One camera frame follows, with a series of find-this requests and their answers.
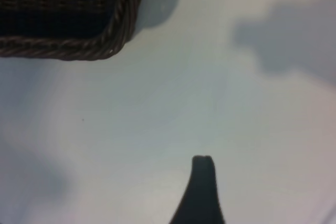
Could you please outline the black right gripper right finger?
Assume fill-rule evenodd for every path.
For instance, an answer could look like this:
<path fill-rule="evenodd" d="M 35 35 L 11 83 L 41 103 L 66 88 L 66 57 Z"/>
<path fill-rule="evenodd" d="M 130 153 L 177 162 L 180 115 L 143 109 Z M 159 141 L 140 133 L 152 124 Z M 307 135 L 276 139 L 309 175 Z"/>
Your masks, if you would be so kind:
<path fill-rule="evenodd" d="M 226 221 L 224 219 L 224 215 L 220 206 L 220 201 L 218 197 L 218 190 L 217 190 L 217 179 L 216 179 L 216 169 L 215 163 L 211 156 L 205 156 L 207 163 L 208 163 L 208 170 L 209 170 L 209 209 L 211 210 L 211 223 L 221 223 L 225 224 Z"/>

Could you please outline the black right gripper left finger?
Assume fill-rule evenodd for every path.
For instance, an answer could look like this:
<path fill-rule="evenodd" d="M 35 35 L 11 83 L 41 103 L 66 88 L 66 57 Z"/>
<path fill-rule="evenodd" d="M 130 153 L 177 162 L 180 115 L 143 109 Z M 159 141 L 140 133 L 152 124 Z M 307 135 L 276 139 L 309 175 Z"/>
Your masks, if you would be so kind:
<path fill-rule="evenodd" d="M 205 156 L 196 155 L 192 158 L 190 177 L 181 201 L 170 223 L 201 223 L 202 206 L 202 169 L 205 165 Z"/>

